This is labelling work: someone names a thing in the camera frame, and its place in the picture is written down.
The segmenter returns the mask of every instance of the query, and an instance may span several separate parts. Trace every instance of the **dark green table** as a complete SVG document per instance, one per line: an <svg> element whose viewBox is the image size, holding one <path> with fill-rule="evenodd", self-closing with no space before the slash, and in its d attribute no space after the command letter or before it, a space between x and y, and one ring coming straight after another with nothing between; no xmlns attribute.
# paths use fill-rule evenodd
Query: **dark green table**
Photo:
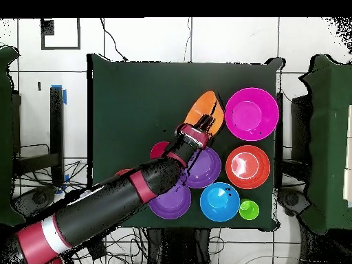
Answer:
<svg viewBox="0 0 352 264"><path fill-rule="evenodd" d="M326 55L311 60L300 78L312 97L310 121L312 167L307 196L312 203L300 216L310 230L352 230L352 208L343 199L349 105L352 105L352 65Z"/></svg>
<svg viewBox="0 0 352 264"><path fill-rule="evenodd" d="M276 94L276 71L283 65L273 58L266 65L214 63L113 63L90 55L93 66L93 182L100 182L123 168L149 160L154 144L172 139L193 103L208 90L217 92L225 105L238 90L258 87ZM225 173L227 156L238 146L252 144L263 149L272 171L267 181L253 190L236 188L241 198L253 199L261 209L253 221L239 215L224 223L207 219L199 206L202 189L192 189L188 212L164 220L144 206L123 226L149 228L260 228L273 230L274 134L258 142L244 142L226 127L211 146L223 163L217 182L230 183Z"/></svg>

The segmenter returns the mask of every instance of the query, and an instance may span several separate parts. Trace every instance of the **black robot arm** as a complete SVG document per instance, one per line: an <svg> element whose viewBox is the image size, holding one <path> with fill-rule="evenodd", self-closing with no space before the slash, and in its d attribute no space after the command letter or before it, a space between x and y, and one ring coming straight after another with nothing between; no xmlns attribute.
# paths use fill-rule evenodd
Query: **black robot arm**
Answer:
<svg viewBox="0 0 352 264"><path fill-rule="evenodd" d="M0 249L0 264L46 264L124 221L176 184L193 153L206 147L204 129L182 124L161 158L96 184L80 199L8 237Z"/></svg>

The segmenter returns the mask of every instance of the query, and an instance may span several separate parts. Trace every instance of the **green cup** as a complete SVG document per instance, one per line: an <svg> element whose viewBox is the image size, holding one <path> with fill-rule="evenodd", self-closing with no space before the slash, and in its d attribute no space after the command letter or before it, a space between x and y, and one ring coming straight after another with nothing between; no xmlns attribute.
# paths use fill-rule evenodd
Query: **green cup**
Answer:
<svg viewBox="0 0 352 264"><path fill-rule="evenodd" d="M259 207L258 205L249 199L241 199L241 205L239 206L239 214L244 219L251 221L258 217Z"/></svg>

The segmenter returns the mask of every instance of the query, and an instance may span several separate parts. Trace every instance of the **pink bowl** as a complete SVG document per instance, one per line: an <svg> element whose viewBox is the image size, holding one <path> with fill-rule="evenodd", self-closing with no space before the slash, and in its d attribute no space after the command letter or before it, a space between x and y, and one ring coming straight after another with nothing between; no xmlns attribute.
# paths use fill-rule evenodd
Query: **pink bowl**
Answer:
<svg viewBox="0 0 352 264"><path fill-rule="evenodd" d="M278 123L275 99L259 88L245 88L236 92L225 108L226 126L245 141L259 141L272 133Z"/></svg>

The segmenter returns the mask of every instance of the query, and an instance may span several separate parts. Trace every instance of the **white tile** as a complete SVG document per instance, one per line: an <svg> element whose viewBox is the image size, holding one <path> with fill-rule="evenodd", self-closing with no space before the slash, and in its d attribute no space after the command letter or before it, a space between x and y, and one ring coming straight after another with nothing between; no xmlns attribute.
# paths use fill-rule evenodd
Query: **white tile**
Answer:
<svg viewBox="0 0 352 264"><path fill-rule="evenodd" d="M110 235L107 236L108 241L126 241L129 242L131 239L134 239L133 228L121 228L119 227L117 230L111 232Z"/></svg>
<svg viewBox="0 0 352 264"><path fill-rule="evenodd" d="M115 39L118 51L129 61L183 62L190 35L187 22L188 17L108 18L105 28ZM105 38L106 57L122 61L111 37L106 34Z"/></svg>
<svg viewBox="0 0 352 264"><path fill-rule="evenodd" d="M279 55L286 60L283 72L308 72L315 54L329 54L341 63L352 58L337 37L335 25L320 17L281 17Z"/></svg>
<svg viewBox="0 0 352 264"><path fill-rule="evenodd" d="M275 244L274 264L298 264L300 258L300 244Z"/></svg>
<svg viewBox="0 0 352 264"><path fill-rule="evenodd" d="M9 73L10 77L11 77L11 81L13 84L13 90L19 90L19 79L18 79L18 73L17 72L10 72Z"/></svg>
<svg viewBox="0 0 352 264"><path fill-rule="evenodd" d="M17 47L17 19L0 19L0 47ZM17 60L10 65L10 71L17 70Z"/></svg>
<svg viewBox="0 0 352 264"><path fill-rule="evenodd" d="M280 228L275 231L275 242L300 243L300 225L297 218L287 216L279 204L276 218L280 222Z"/></svg>
<svg viewBox="0 0 352 264"><path fill-rule="evenodd" d="M192 61L261 63L277 56L278 17L193 18Z"/></svg>
<svg viewBox="0 0 352 264"><path fill-rule="evenodd" d="M212 229L210 238L219 236L219 229ZM272 232L261 232L255 229L222 228L220 237L225 242L272 242Z"/></svg>
<svg viewBox="0 0 352 264"><path fill-rule="evenodd" d="M304 96L308 94L307 88L298 77L301 74L282 74L281 89L283 96L283 144L284 146L292 145L292 115L291 115L291 101L293 98ZM291 149L284 148L283 157L291 157Z"/></svg>
<svg viewBox="0 0 352 264"><path fill-rule="evenodd" d="M85 73L20 73L21 144L50 146L50 87L67 91L63 107L64 157L87 156L87 78Z"/></svg>
<svg viewBox="0 0 352 264"><path fill-rule="evenodd" d="M226 243L219 254L216 243L209 243L211 264L272 264L273 244Z"/></svg>
<svg viewBox="0 0 352 264"><path fill-rule="evenodd" d="M88 249L84 248L73 255L74 264L93 264L91 255L88 253Z"/></svg>
<svg viewBox="0 0 352 264"><path fill-rule="evenodd" d="M76 28L72 28L72 20L68 19L67 25L63 20L61 19L58 25L54 22L54 30L61 35L63 32L60 30L65 31L66 38L70 37L69 35L76 35ZM99 18L81 18L80 49L42 50L40 19L19 19L19 51L21 71L87 70L87 54L104 52L104 32Z"/></svg>

